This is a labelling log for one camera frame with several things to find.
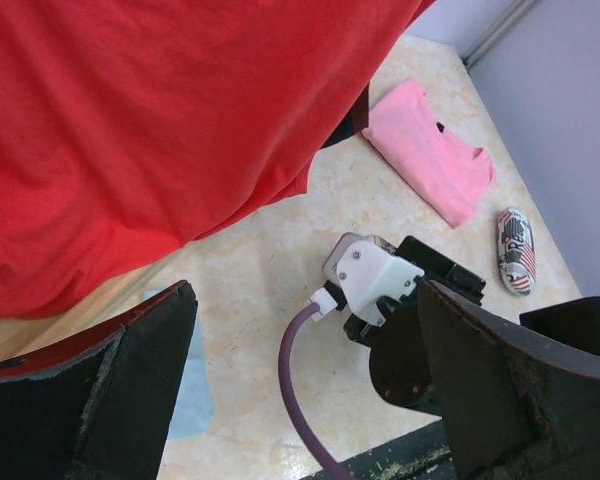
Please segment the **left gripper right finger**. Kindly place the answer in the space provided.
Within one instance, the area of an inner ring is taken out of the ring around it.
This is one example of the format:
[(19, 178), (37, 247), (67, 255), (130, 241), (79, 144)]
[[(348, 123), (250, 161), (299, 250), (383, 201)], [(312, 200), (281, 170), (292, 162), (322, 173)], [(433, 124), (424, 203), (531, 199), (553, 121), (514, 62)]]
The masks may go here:
[(434, 281), (422, 337), (460, 479), (600, 479), (600, 356)]

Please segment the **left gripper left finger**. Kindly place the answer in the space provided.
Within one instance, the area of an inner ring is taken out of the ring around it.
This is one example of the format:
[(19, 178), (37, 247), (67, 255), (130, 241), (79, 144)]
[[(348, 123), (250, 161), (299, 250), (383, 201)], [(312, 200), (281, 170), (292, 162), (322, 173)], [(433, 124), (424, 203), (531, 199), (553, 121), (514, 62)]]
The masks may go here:
[(197, 307), (179, 281), (0, 362), (0, 479), (156, 478)]

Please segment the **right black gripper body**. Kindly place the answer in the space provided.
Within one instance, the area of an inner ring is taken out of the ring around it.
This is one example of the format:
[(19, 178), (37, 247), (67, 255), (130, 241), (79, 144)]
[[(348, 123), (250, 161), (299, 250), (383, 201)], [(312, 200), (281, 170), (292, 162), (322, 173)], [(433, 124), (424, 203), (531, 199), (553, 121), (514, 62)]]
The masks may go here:
[(402, 296), (399, 300), (382, 297), (376, 303), (380, 314), (379, 326), (371, 325), (355, 314), (351, 314), (343, 326), (345, 334), (351, 341), (371, 347), (379, 338), (382, 325), (396, 309), (417, 304), (419, 286), (424, 280), (437, 281), (470, 302), (481, 305), (486, 281), (473, 271), (412, 235), (406, 236), (398, 247), (388, 243), (382, 237), (379, 237), (379, 240), (382, 248), (421, 268), (424, 273), (417, 275), (412, 281), (413, 289), (408, 295)]

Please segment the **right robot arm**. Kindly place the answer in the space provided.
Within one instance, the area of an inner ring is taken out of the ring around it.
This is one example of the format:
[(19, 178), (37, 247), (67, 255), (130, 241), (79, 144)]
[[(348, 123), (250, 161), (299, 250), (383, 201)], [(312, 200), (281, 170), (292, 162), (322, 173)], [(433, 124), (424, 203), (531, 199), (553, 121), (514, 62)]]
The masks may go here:
[(430, 373), (418, 314), (420, 284), (436, 281), (475, 305), (484, 297), (486, 281), (439, 251), (407, 236), (399, 246), (384, 238), (368, 238), (390, 255), (404, 259), (422, 271), (410, 281), (408, 293), (398, 300), (382, 297), (376, 302), (379, 326), (351, 314), (343, 330), (349, 340), (368, 347), (369, 373), (375, 391), (387, 403), (439, 416), (441, 408)]

